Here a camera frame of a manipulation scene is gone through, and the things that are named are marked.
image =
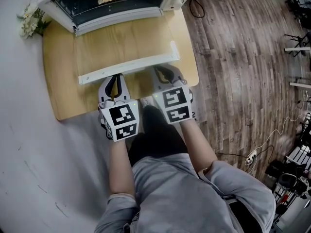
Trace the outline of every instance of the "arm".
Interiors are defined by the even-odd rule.
[[[110,146],[109,185],[111,196],[95,233],[120,233],[138,212],[135,201],[133,171],[128,158],[125,140]]]
[[[112,142],[110,149],[109,185],[111,194],[126,193],[135,196],[133,171],[125,140]]]
[[[194,170],[196,172],[206,168],[209,170],[212,163],[217,161],[217,156],[199,126],[194,119],[182,121],[180,126]]]

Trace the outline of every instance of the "person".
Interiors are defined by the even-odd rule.
[[[251,175],[217,160],[194,119],[184,141],[153,106],[145,133],[111,143],[111,196],[95,233],[269,232],[276,202]]]

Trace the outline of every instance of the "metal rack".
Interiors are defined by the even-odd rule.
[[[298,135],[299,139],[297,141],[297,145],[289,152],[289,154],[285,157],[286,163],[289,162],[295,162],[298,165],[301,164],[307,164],[307,170],[310,171],[311,168],[311,150],[308,146],[305,146],[301,143],[302,137],[306,133],[310,133],[308,126],[311,126],[311,113],[307,113],[306,118],[303,123],[301,123],[302,131]],[[276,204],[280,204],[281,200],[284,199],[284,195],[286,194],[286,190],[284,190],[279,184],[276,184],[276,188],[274,189],[274,197],[276,199]],[[289,193],[288,197],[285,201],[283,201],[283,204],[286,205],[286,207],[290,207],[291,204],[294,202],[294,200],[297,198],[297,196],[294,193]],[[274,222],[278,223],[279,219],[282,215],[275,214]]]

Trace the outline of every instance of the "black cable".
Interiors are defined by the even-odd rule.
[[[251,166],[253,165],[254,162],[252,162],[250,165],[248,165],[248,169],[245,171],[246,173],[248,173],[248,170],[251,168]]]
[[[297,103],[296,103],[296,106],[297,106],[297,108],[298,108],[299,110],[301,110],[303,105],[301,106],[301,108],[299,108],[299,107],[298,107],[298,102],[297,102]]]
[[[268,164],[270,164],[270,159],[271,159],[271,156],[272,156],[273,151],[274,151],[274,146],[273,146],[273,145],[269,145],[265,150],[263,150],[263,151],[261,151],[261,152],[259,152],[259,153],[257,154],[257,157],[258,157],[261,153],[266,152],[270,147],[272,147],[272,152],[271,152],[270,158],[269,158],[269,160],[268,160]]]
[[[221,154],[221,155],[235,155],[235,156],[241,156],[241,157],[247,158],[247,156],[234,154],[234,153],[217,153],[216,155],[219,155],[219,154]]]
[[[203,16],[201,16],[201,17],[200,17],[200,16],[196,16],[196,15],[193,13],[193,11],[192,11],[192,9],[191,9],[192,1],[195,1],[195,2],[201,7],[201,9],[202,9],[202,11],[203,11]],[[189,9],[190,9],[191,14],[192,14],[195,18],[203,18],[203,17],[205,16],[205,10],[204,10],[203,6],[198,2],[198,0],[190,0],[190,2],[189,2]]]

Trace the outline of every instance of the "wooden table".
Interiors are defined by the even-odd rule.
[[[189,86],[199,82],[189,32],[182,10],[163,17],[133,20],[104,27],[76,37],[55,21],[43,38],[47,87],[58,120],[97,110],[102,82],[79,85],[78,76],[115,64],[170,51],[174,40],[178,67]],[[153,83],[149,70],[125,75],[132,99],[150,96]]]

